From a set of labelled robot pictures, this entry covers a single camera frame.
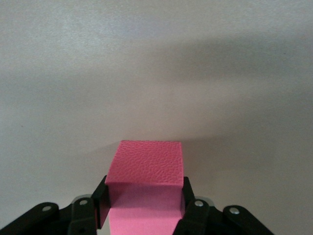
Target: gray background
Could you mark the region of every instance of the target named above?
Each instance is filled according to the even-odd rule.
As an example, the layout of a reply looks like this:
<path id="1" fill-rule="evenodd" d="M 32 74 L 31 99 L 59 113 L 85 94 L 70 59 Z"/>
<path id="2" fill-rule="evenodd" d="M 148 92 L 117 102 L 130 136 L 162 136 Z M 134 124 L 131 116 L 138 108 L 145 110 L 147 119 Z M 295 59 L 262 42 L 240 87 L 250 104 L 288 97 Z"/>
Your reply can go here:
<path id="1" fill-rule="evenodd" d="M 313 230 L 313 1 L 0 1 L 0 227 L 182 141 L 218 209 Z M 108 234 L 106 225 L 99 234 Z"/>

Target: block front face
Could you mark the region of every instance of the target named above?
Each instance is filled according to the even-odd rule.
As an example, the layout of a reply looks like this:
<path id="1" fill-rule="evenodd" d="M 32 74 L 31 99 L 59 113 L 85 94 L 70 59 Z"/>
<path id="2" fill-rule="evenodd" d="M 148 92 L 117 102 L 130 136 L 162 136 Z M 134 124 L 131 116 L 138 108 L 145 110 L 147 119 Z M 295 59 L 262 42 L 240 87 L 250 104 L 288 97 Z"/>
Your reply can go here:
<path id="1" fill-rule="evenodd" d="M 106 184 L 112 235 L 171 235 L 181 219 L 180 142 L 122 141 Z"/>
<path id="2" fill-rule="evenodd" d="M 106 184 L 140 183 L 183 186 L 181 143 L 173 141 L 122 141 Z"/>

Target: round screw head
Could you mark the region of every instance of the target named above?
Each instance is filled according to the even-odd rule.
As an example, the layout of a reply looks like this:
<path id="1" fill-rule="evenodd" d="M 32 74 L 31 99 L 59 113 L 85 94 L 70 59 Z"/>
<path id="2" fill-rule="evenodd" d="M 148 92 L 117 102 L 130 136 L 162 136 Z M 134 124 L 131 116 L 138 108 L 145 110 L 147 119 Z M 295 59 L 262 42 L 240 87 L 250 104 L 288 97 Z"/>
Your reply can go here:
<path id="1" fill-rule="evenodd" d="M 239 213 L 240 213 L 240 211 L 239 211 L 237 208 L 235 208 L 235 207 L 231 207 L 231 208 L 229 209 L 229 211 L 230 211 L 230 213 L 232 213 L 232 214 L 239 214 Z"/>
<path id="2" fill-rule="evenodd" d="M 196 205 L 197 207 L 203 207 L 203 202 L 200 201 L 200 200 L 197 200 L 197 201 L 195 201 L 195 205 Z"/>
<path id="3" fill-rule="evenodd" d="M 52 208 L 51 206 L 46 206 L 46 207 L 43 208 L 42 211 L 43 211 L 43 212 L 45 212 L 45 211 L 47 212 L 47 211 L 50 210 L 51 208 Z"/>
<path id="4" fill-rule="evenodd" d="M 82 206 L 82 205 L 86 205 L 88 203 L 88 201 L 87 200 L 81 200 L 80 202 L 79 202 L 79 204 Z"/>

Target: metal bolt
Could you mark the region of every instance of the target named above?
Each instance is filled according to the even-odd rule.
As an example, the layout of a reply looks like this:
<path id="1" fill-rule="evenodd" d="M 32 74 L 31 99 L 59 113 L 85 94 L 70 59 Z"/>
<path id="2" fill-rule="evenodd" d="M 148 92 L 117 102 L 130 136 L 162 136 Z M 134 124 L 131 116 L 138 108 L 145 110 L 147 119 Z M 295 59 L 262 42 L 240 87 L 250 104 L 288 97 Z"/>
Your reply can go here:
<path id="1" fill-rule="evenodd" d="M 197 207 L 203 207 L 203 202 L 200 201 L 200 200 L 197 200 L 197 201 L 195 201 L 195 205 L 196 205 Z"/>
<path id="2" fill-rule="evenodd" d="M 82 200 L 82 201 L 80 201 L 79 202 L 79 204 L 82 206 L 82 205 L 86 205 L 88 203 L 88 201 L 87 200 Z"/>
<path id="3" fill-rule="evenodd" d="M 47 211 L 50 210 L 51 208 L 52 208 L 51 206 L 46 206 L 46 207 L 43 208 L 43 212 L 45 212 L 45 211 L 47 212 Z"/>
<path id="4" fill-rule="evenodd" d="M 237 208 L 234 208 L 234 207 L 231 207 L 231 208 L 229 209 L 229 211 L 230 211 L 230 213 L 232 213 L 232 214 L 239 214 L 239 213 L 240 213 L 240 211 L 239 211 Z"/>

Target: pink foam block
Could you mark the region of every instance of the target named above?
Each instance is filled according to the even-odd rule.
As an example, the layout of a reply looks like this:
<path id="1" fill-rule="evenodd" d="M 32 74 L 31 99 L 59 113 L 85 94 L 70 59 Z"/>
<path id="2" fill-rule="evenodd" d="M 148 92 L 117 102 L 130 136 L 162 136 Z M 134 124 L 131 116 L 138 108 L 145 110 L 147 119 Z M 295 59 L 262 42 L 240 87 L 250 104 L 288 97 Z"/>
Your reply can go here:
<path id="1" fill-rule="evenodd" d="M 171 235 L 181 219 L 180 142 L 122 141 L 106 178 L 112 235 Z"/>

